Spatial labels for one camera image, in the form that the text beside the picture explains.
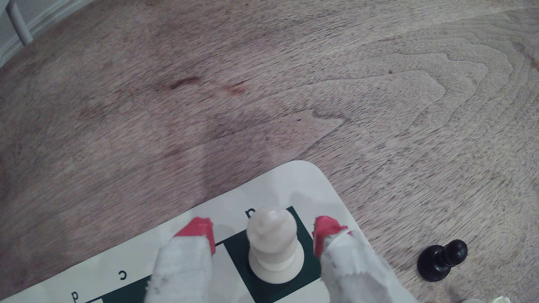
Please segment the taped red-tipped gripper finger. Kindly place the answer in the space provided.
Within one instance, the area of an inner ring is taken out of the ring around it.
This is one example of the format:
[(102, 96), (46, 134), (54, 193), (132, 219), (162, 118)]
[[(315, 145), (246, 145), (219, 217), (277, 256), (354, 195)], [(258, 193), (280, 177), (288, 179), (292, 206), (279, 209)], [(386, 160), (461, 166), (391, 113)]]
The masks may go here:
[(215, 251), (211, 219), (194, 217), (160, 247), (145, 302), (209, 302)]
[(330, 302), (417, 302), (359, 227), (319, 216), (313, 238)]

